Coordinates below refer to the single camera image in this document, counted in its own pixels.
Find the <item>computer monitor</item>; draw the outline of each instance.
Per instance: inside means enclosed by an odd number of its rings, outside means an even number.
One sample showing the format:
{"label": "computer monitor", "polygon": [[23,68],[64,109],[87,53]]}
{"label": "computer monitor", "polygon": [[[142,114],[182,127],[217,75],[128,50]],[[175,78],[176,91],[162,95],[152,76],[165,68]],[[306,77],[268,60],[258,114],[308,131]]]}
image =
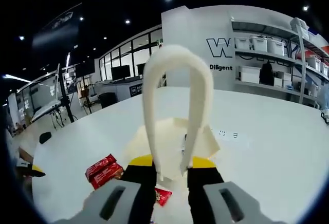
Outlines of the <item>computer monitor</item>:
{"label": "computer monitor", "polygon": [[94,61],[87,61],[76,66],[76,78],[86,76],[95,72]]}
{"label": "computer monitor", "polygon": [[146,63],[143,63],[143,64],[139,64],[139,65],[137,65],[138,75],[143,75],[145,64],[146,64]]}
{"label": "computer monitor", "polygon": [[112,80],[118,80],[130,77],[130,68],[129,65],[126,66],[118,66],[118,67],[112,67]]}

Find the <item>white u-shaped object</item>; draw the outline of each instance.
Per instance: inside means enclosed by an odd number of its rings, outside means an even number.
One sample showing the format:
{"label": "white u-shaped object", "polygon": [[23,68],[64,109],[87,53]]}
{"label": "white u-shaped object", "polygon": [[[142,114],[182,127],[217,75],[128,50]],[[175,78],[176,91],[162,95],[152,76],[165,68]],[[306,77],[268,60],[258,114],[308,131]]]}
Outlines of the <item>white u-shaped object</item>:
{"label": "white u-shaped object", "polygon": [[183,173],[191,165],[195,141],[203,132],[212,104],[213,78],[206,63],[186,48],[169,45],[152,54],[144,69],[143,109],[146,133],[157,174],[162,179],[155,146],[154,91],[163,74],[177,67],[190,68],[190,110],[185,152],[180,165]]}

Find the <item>candy bar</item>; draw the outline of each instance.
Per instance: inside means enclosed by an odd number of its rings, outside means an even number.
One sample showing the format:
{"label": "candy bar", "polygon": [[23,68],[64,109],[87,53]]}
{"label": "candy bar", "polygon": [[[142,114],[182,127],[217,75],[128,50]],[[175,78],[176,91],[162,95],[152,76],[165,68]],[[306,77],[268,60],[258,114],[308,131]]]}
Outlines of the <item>candy bar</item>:
{"label": "candy bar", "polygon": [[101,187],[112,178],[120,179],[123,174],[123,168],[117,163],[113,163],[101,170],[91,181],[94,189]]}
{"label": "candy bar", "polygon": [[169,197],[173,193],[170,191],[162,190],[159,188],[155,188],[155,200],[157,203],[159,203],[162,207],[166,204],[168,201]]}
{"label": "candy bar", "polygon": [[89,182],[92,181],[92,179],[102,170],[104,167],[109,166],[113,163],[115,163],[117,160],[109,154],[107,157],[104,159],[96,162],[94,165],[89,167],[85,173],[87,179]]}

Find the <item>black ceiling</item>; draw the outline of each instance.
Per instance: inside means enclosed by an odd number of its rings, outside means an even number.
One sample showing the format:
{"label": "black ceiling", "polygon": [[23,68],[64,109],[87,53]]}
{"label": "black ceiling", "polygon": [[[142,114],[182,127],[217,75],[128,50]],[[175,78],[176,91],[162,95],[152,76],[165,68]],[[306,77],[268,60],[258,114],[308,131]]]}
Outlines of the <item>black ceiling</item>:
{"label": "black ceiling", "polygon": [[[99,57],[129,37],[161,23],[161,13],[182,5],[196,8],[212,5],[251,5],[279,11],[292,17],[304,19],[308,25],[329,37],[329,13],[326,0],[10,0],[7,6],[11,48],[6,54],[6,64],[1,71],[28,80],[33,80],[45,72],[40,69],[47,64],[46,71],[55,69],[58,62],[37,62],[31,56],[33,35],[48,22],[65,10],[82,3],[83,16],[81,38],[79,38],[80,58],[76,62]],[[310,5],[305,13],[302,6]],[[15,89],[23,82],[8,80],[5,90]]]}

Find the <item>desk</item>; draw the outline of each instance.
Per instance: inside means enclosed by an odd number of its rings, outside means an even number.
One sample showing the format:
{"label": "desk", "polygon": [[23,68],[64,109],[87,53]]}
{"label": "desk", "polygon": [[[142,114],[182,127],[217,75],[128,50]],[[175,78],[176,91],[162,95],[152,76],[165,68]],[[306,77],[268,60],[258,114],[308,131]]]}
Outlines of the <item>desk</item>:
{"label": "desk", "polygon": [[133,77],[115,82],[103,81],[95,84],[95,92],[99,96],[102,93],[115,93],[118,102],[134,97],[141,92],[143,80],[140,77]]}
{"label": "desk", "polygon": [[[156,90],[156,119],[188,117],[189,88]],[[209,124],[248,137],[248,146],[219,140],[218,171],[261,204],[272,220],[295,223],[315,200],[329,168],[329,128],[320,111],[293,102],[214,90]],[[36,207],[48,221],[70,218],[93,191],[85,170],[112,153],[123,167],[123,150],[143,125],[141,95],[78,120],[45,144],[38,144],[34,162],[47,174],[33,178]],[[174,203],[175,219],[188,223]]]}

